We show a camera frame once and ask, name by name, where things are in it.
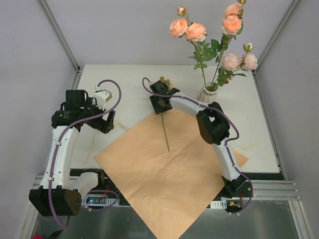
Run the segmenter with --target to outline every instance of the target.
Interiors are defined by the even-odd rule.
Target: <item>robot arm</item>
[[[172,108],[182,110],[197,119],[198,127],[202,138],[214,148],[218,160],[223,169],[223,180],[225,187],[221,192],[221,196],[231,198],[234,192],[245,182],[245,178],[240,175],[236,168],[240,171],[233,150],[227,149],[225,141],[229,137],[230,125],[228,121],[219,113],[199,106],[199,102],[192,99],[187,101],[187,96],[178,89],[168,89],[167,85],[161,81],[157,81],[150,85],[153,93],[158,95],[170,96],[159,97],[150,96],[150,100],[156,114],[166,112]],[[222,111],[217,102],[208,104],[207,106],[217,108]]]
[[[49,161],[40,183],[39,189],[31,190],[29,199],[42,216],[51,216],[48,203],[49,181],[52,181],[52,201],[58,216],[72,216],[80,211],[81,199],[98,185],[98,175],[93,172],[82,173],[74,182],[70,182],[70,167],[72,152],[83,123],[69,128],[58,142],[62,132],[77,120],[92,117],[105,112],[105,103],[112,98],[112,94],[96,87],[94,97],[85,98],[84,90],[66,91],[66,101],[61,104],[59,111],[52,116],[53,138]],[[103,133],[114,128],[113,118],[115,111],[111,111],[107,120],[102,117],[86,121],[85,123]],[[55,157],[53,176],[50,170]]]
[[[183,97],[186,96],[182,92],[178,92],[175,95],[180,95]],[[229,181],[237,179],[240,174],[235,170],[229,158],[229,155],[227,153],[226,146],[225,146],[225,141],[227,137],[222,139],[220,142],[217,142],[217,140],[216,141],[210,140],[209,136],[205,135],[207,131],[205,127],[206,125],[205,120],[208,120],[207,121],[208,125],[212,125],[214,127],[214,123],[210,121],[209,115],[205,112],[205,109],[203,107],[193,104],[190,101],[183,100],[183,98],[171,98],[170,103],[172,108],[182,110],[188,113],[189,115],[193,116],[194,118],[197,118],[197,121],[199,124],[199,130],[203,139],[209,144],[211,144],[215,150],[219,163],[221,164],[223,169],[223,177]],[[230,152],[232,154],[232,158],[235,159],[233,150],[231,148],[230,148]],[[237,165],[236,159],[234,160],[234,162],[235,162],[235,166],[239,168],[239,166]]]

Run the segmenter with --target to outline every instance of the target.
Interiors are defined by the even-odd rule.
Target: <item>brown paper sheet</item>
[[[152,114],[95,159],[158,239],[177,239],[223,188],[222,169],[196,119]],[[234,152],[242,166],[248,159]]]

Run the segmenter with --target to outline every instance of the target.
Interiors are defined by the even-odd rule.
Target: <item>white vase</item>
[[[213,103],[217,98],[216,91],[208,91],[205,87],[203,87],[197,94],[197,100],[204,103]]]

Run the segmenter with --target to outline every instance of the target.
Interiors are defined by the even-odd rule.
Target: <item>peach rose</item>
[[[242,20],[238,16],[230,15],[223,20],[221,28],[225,34],[236,35],[241,28],[241,24]]]
[[[175,19],[169,27],[169,33],[172,37],[180,37],[187,30],[187,21],[184,18]]]
[[[242,4],[240,3],[234,3],[230,6],[228,6],[228,8],[226,8],[226,10],[224,11],[225,17],[228,17],[230,15],[239,15],[242,9]]]
[[[206,28],[199,23],[193,23],[186,31],[187,40],[202,42],[206,39]]]
[[[245,55],[243,55],[243,60],[245,65],[243,65],[243,70],[247,71],[247,70],[255,70],[258,66],[257,62],[257,58],[253,53],[247,53]]]
[[[227,54],[221,58],[220,64],[226,70],[235,70],[241,63],[241,60],[235,54]]]

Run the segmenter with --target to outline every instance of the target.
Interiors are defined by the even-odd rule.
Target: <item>white wall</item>
[[[260,56],[292,0],[247,0],[244,30],[228,52],[243,55],[252,42]],[[181,4],[208,38],[221,38],[225,8],[237,0],[48,0],[80,65],[192,65],[192,46],[168,31]]]
[[[319,1],[303,0],[257,79],[266,103],[280,161],[296,180],[319,238]]]
[[[16,234],[74,70],[36,0],[0,3],[0,238]]]

